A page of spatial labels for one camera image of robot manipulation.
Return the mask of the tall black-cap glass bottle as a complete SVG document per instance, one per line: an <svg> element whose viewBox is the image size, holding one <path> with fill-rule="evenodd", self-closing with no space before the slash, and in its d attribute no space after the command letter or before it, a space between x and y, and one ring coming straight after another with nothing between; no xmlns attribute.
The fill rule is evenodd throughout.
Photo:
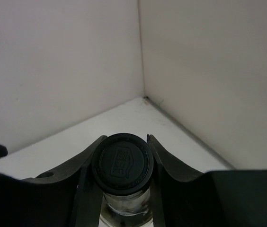
<svg viewBox="0 0 267 227"><path fill-rule="evenodd" d="M150 182L154 157L140 137L119 133L105 138L91 161L103 192L100 220L108 227L145 227L152 222Z"/></svg>

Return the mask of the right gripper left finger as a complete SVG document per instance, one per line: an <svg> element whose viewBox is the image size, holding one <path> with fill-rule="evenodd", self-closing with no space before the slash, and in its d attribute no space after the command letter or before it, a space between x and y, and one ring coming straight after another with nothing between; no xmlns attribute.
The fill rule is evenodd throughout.
<svg viewBox="0 0 267 227"><path fill-rule="evenodd" d="M100 136L84 151L36 178L29 184L25 227L97 227L102 190L92 173L91 160Z"/></svg>

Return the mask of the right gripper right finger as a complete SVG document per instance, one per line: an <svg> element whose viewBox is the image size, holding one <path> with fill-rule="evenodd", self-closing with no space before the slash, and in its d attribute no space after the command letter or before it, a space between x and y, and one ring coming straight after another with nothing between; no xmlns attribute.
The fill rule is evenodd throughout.
<svg viewBox="0 0 267 227"><path fill-rule="evenodd" d="M154 157L151 208L155 227L206 227L202 193L193 181L201 172L169 153L153 136L147 135Z"/></svg>

